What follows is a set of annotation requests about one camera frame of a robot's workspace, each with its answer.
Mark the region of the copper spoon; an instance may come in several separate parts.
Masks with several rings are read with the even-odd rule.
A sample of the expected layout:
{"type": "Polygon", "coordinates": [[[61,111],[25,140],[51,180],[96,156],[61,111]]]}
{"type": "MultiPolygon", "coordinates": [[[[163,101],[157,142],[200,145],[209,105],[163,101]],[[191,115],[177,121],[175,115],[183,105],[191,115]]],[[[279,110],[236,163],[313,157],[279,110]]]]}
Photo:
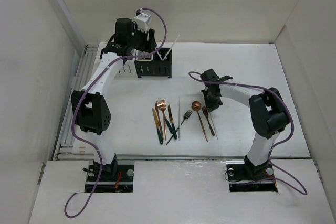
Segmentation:
{"type": "Polygon", "coordinates": [[[205,128],[204,128],[204,124],[202,122],[202,119],[201,119],[201,116],[200,116],[200,113],[199,113],[199,111],[201,110],[201,107],[202,107],[201,103],[199,101],[193,101],[191,107],[192,107],[193,111],[195,111],[198,115],[198,119],[199,119],[199,122],[200,122],[200,125],[201,125],[201,128],[202,128],[204,137],[206,139],[206,142],[208,142],[208,137],[207,137],[207,134],[206,134],[206,131],[205,131],[205,128]]]}

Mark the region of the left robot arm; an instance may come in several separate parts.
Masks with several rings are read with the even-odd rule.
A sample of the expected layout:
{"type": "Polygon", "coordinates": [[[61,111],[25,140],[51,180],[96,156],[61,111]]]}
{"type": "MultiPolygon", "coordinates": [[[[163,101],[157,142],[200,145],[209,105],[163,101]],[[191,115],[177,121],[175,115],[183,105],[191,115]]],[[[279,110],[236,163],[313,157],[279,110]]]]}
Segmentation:
{"type": "Polygon", "coordinates": [[[111,122],[104,95],[126,61],[134,57],[135,50],[144,52],[146,56],[157,52],[155,31],[149,28],[150,19],[146,13],[139,13],[133,19],[117,19],[115,32],[102,48],[94,74],[81,90],[75,90],[71,95],[71,132],[76,140],[95,150],[94,163],[87,171],[97,180],[112,180],[118,172],[115,151],[103,150],[100,141],[111,122]]]}

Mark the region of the small copper fork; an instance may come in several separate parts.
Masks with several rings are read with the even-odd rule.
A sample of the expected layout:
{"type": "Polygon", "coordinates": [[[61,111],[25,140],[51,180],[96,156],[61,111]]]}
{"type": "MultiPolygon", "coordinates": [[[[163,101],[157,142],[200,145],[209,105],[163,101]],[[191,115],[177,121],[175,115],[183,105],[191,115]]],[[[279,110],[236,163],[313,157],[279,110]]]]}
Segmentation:
{"type": "Polygon", "coordinates": [[[215,136],[215,132],[214,132],[213,127],[211,126],[211,123],[209,121],[209,113],[208,113],[208,110],[207,110],[207,108],[205,106],[202,107],[202,112],[203,112],[203,114],[204,114],[204,116],[205,116],[205,118],[207,120],[208,127],[210,129],[211,135],[215,136]]]}

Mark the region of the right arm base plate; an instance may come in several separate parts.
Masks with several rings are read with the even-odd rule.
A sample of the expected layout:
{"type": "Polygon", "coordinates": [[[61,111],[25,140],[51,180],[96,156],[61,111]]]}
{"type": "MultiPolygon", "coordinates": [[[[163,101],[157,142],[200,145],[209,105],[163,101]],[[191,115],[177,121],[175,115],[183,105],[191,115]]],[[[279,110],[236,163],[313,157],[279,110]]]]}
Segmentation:
{"type": "Polygon", "coordinates": [[[231,193],[278,192],[276,182],[274,180],[266,180],[266,178],[274,177],[271,165],[267,165],[253,175],[245,170],[244,164],[227,164],[226,168],[225,174],[231,193]]]}

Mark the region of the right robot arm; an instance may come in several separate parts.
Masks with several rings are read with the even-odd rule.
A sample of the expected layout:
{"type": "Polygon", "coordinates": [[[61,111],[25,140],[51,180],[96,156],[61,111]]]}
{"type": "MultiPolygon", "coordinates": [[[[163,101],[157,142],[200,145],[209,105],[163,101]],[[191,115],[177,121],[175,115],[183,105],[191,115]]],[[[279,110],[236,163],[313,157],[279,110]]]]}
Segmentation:
{"type": "Polygon", "coordinates": [[[232,99],[250,109],[255,137],[244,163],[234,165],[237,180],[258,180],[268,166],[268,155],[272,146],[286,126],[291,122],[282,97],[276,88],[263,88],[239,83],[225,83],[232,77],[220,78],[213,69],[200,75],[205,83],[202,90],[205,106],[213,112],[223,105],[221,98],[232,99]]]}

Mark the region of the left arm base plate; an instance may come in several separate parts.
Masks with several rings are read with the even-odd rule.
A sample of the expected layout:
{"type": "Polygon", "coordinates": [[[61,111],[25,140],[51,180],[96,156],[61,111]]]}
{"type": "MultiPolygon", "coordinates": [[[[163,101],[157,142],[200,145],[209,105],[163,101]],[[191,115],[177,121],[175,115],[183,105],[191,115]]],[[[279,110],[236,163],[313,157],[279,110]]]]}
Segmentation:
{"type": "MultiPolygon", "coordinates": [[[[97,162],[82,169],[87,173],[85,192],[92,191],[98,178],[100,165],[97,162]]],[[[134,165],[117,164],[103,165],[95,193],[132,193],[134,179],[134,165]]]]}

